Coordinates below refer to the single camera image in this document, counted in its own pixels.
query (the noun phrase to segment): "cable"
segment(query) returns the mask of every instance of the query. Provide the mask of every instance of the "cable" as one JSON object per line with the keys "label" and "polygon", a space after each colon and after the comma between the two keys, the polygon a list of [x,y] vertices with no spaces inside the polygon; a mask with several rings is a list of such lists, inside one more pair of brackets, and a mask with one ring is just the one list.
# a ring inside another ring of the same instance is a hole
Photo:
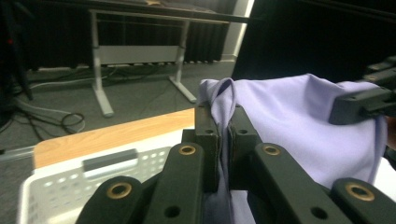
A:
{"label": "cable", "polygon": [[[41,119],[38,116],[35,116],[35,112],[26,111],[26,110],[21,109],[21,107],[19,107],[19,109],[17,111],[21,112],[24,116],[26,116],[26,118],[29,119],[29,122],[31,123],[32,126],[35,126],[33,124],[33,120],[36,120],[36,121],[44,122],[44,123],[47,123],[47,124],[50,124],[50,125],[61,127],[66,133],[70,133],[70,134],[71,133],[80,133],[85,128],[85,125],[86,125],[85,118],[84,118],[84,116],[82,114],[71,113],[71,112],[62,111],[62,110],[47,109],[47,108],[43,108],[43,107],[37,107],[37,106],[26,104],[24,101],[22,101],[22,100],[20,100],[18,98],[16,98],[16,101],[19,104],[24,105],[24,106],[26,106],[28,108],[31,108],[31,109],[41,110],[41,111],[48,111],[48,112],[54,112],[54,113],[60,113],[60,114],[64,114],[65,115],[65,116],[63,116],[63,118],[61,120],[50,118],[50,119],[53,119],[53,120],[56,121],[56,122],[51,122],[51,121],[48,121],[48,120]],[[75,117],[75,118],[78,119],[78,121],[76,121],[74,123],[66,124],[65,123],[66,120],[69,119],[70,117]],[[70,127],[76,126],[78,124],[81,124],[81,127],[79,127],[79,129],[77,129],[76,131],[70,128]]]}
{"label": "cable", "polygon": [[31,86],[30,89],[34,89],[34,88],[41,87],[41,86],[48,86],[48,85],[67,85],[70,83],[76,83],[76,82],[93,80],[93,79],[94,79],[94,77],[71,80],[71,81],[62,81],[62,82],[44,82],[44,83],[40,83],[40,84]]}
{"label": "cable", "polygon": [[11,126],[12,120],[13,120],[14,115],[11,117],[11,119],[3,126],[3,128],[0,129],[0,133],[3,133],[9,126]]}

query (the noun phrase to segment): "screw hole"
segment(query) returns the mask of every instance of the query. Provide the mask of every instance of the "screw hole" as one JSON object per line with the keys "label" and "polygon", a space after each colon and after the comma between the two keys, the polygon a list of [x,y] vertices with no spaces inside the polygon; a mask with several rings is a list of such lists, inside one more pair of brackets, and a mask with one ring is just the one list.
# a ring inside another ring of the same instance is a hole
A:
{"label": "screw hole", "polygon": [[241,133],[241,134],[248,133],[248,131],[247,131],[247,130],[245,130],[245,129],[239,130],[238,132],[239,132],[239,133]]}
{"label": "screw hole", "polygon": [[111,199],[121,199],[126,197],[132,191],[132,185],[129,183],[117,183],[107,190],[107,197]]}
{"label": "screw hole", "polygon": [[170,206],[165,209],[166,217],[178,217],[180,214],[180,208],[177,206]]}
{"label": "screw hole", "polygon": [[327,219],[327,213],[319,207],[311,208],[311,213],[312,215],[314,215],[314,217],[317,217],[319,219]]}
{"label": "screw hole", "polygon": [[194,154],[195,153],[195,147],[191,147],[191,146],[181,147],[178,150],[178,153],[180,153],[181,155],[185,155],[185,156]]}
{"label": "screw hole", "polygon": [[277,156],[280,154],[279,148],[276,147],[264,147],[264,152],[271,156]]}
{"label": "screw hole", "polygon": [[375,198],[374,194],[369,189],[359,184],[348,183],[346,185],[346,191],[351,196],[366,202],[370,202]]}
{"label": "screw hole", "polygon": [[361,188],[357,188],[357,187],[353,187],[352,191],[362,197],[367,197],[369,194],[367,193],[367,191],[365,191],[364,189]]}

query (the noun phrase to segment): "floor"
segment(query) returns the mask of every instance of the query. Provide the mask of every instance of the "floor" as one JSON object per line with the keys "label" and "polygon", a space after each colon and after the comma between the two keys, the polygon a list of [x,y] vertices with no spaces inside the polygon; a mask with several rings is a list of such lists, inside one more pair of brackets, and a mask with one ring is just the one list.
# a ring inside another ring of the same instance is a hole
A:
{"label": "floor", "polygon": [[[197,96],[202,79],[229,77],[233,67],[234,63],[188,63],[183,69],[182,82]],[[32,84],[34,100],[28,102],[24,95],[18,99],[22,101],[19,104],[23,109],[51,119],[61,119],[64,116],[55,110],[80,113],[85,119],[85,132],[194,107],[168,80],[168,76],[175,71],[176,67],[172,64],[104,67],[103,76],[107,77],[104,79],[105,91],[115,112],[112,118],[104,118],[101,114],[91,87],[93,74],[88,68],[30,72],[30,80],[57,83],[35,82]],[[76,81],[76,78],[87,80]],[[33,109],[25,103],[49,110]],[[33,147],[40,142],[32,127],[26,123],[26,118],[16,115],[9,127],[0,133],[0,150],[6,152],[0,155],[1,223],[15,223],[19,187],[34,168],[29,153],[13,160],[4,159],[5,155],[16,152],[18,148]],[[61,127],[41,122],[35,124],[39,135],[44,139],[50,139],[52,135],[66,135]],[[81,123],[71,128],[78,130],[80,125]]]}

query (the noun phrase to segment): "white basket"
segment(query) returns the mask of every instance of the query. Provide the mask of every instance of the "white basket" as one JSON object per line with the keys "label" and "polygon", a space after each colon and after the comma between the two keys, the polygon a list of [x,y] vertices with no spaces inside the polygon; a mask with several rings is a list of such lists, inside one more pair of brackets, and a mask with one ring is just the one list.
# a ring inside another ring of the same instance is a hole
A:
{"label": "white basket", "polygon": [[[133,151],[137,160],[117,162],[90,171],[82,166],[52,175],[32,175],[21,186],[18,223],[75,223],[84,204],[103,182],[118,175],[144,182],[163,169],[169,149]],[[97,159],[104,163],[111,155]]]}

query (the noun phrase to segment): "purple fabric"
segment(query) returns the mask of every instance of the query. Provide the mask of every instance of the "purple fabric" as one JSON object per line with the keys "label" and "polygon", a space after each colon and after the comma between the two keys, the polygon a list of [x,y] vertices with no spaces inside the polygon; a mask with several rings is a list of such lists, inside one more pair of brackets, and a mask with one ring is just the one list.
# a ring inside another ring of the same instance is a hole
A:
{"label": "purple fabric", "polygon": [[[198,102],[208,101],[226,137],[235,104],[245,108],[263,142],[284,147],[319,184],[342,177],[373,182],[387,140],[385,119],[331,125],[336,96],[375,88],[361,82],[333,84],[313,75],[272,80],[204,80]],[[228,190],[228,140],[222,140],[219,191],[205,196],[205,223],[254,223],[244,191]]]}

